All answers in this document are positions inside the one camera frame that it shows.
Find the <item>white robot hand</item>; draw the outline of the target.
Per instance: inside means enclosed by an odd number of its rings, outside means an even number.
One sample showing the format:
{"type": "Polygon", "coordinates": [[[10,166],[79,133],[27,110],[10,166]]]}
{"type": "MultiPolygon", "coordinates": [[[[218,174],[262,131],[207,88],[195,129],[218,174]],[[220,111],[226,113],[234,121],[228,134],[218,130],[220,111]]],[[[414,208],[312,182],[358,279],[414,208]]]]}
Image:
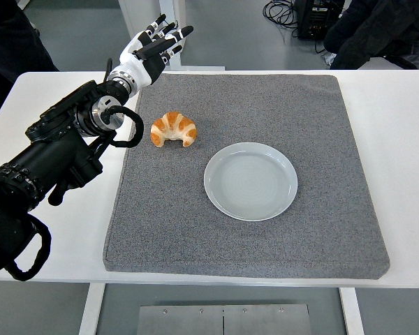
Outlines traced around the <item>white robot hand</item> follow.
{"type": "Polygon", "coordinates": [[[132,38],[108,78],[127,82],[131,93],[153,84],[166,64],[182,51],[184,39],[192,32],[191,25],[179,28],[176,22],[167,24],[166,15],[161,14],[132,38]]]}

